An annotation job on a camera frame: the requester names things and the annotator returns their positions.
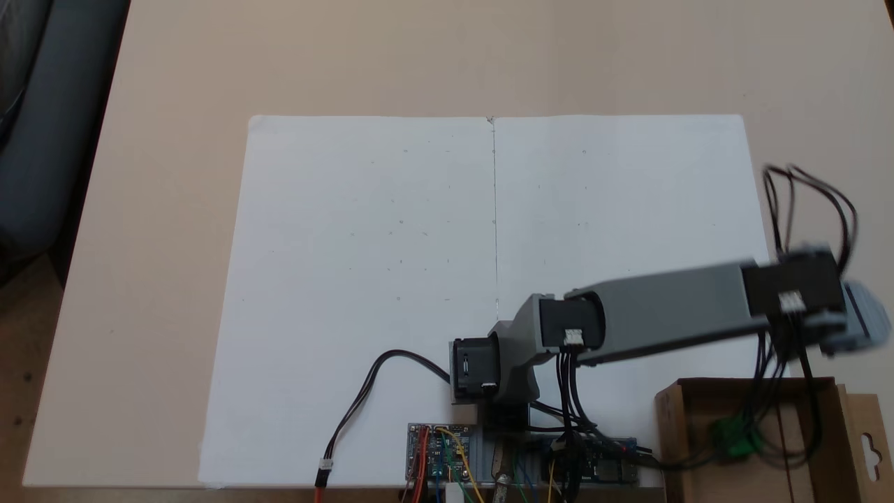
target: cardboard box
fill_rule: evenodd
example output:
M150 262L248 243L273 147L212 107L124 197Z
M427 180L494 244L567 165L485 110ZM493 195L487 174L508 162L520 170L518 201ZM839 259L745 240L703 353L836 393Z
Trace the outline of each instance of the cardboard box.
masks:
M822 417L822 443L801 467L770 466L758 456L666 473L669 503L723 501L787 503L878 503L894 500L894 470L876 395L851 395L832 378L815 379ZM680 379L655 396L662 459L673 462L697 452L708 426L734 414L750 379ZM787 451L809 442L813 431L803 379L785 379L779 404L760 424L762 433ZM881 459L870 477L861 437Z

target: circuit board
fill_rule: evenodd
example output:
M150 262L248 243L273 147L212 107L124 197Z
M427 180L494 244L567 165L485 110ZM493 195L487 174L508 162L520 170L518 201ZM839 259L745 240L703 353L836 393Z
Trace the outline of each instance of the circuit board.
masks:
M549 454L554 439L541 440L542 463L540 470L541 480L550 480ZM614 439L633 452L637 449L637 439ZM619 460L605 453L604 448L599 448L596 439L584 439L585 457L581 465L581 483L587 484L635 484L638 479L638 467L629 461ZM556 458L556 466L553 470L553 479L561 483L562 474L565 473L563 458Z
M430 480L440 477L442 480L468 481L468 471L462 462L460 448L456 440L446 433L438 431L443 428L456 435L462 444L462 452L472 458L472 435L474 426L469 424L419 424L412 422L407 426L407 479L417 476L419 469L420 437L427 432L426 442L426 475Z

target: floor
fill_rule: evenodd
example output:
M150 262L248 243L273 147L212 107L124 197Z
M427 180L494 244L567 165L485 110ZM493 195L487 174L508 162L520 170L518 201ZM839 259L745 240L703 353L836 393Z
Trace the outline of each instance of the floor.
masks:
M21 478L38 413L62 288L46 257L0 288L0 501L4 503L285 503L312 501L309 490L25 489ZM328 490L326 502L394 503L396 490ZM546 501L545 493L540 500ZM512 492L509 501L521 501ZM600 490L578 501L651 503L660 490Z

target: table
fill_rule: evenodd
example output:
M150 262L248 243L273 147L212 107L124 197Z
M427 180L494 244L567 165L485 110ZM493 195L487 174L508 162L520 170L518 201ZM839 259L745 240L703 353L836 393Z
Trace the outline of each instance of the table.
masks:
M134 0L24 482L198 485L253 115L740 113L755 165L857 202L851 273L891 309L893 56L881 0ZM830 217L805 201L796 240ZM815 373L890 421L889 358Z

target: green terminal block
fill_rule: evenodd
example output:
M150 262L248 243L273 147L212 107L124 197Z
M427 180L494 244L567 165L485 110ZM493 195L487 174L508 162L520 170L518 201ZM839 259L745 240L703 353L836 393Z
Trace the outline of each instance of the green terminal block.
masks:
M760 450L761 437L754 429L747 432L742 416L727 417L711 424L709 431L714 448L731 459L747 457Z

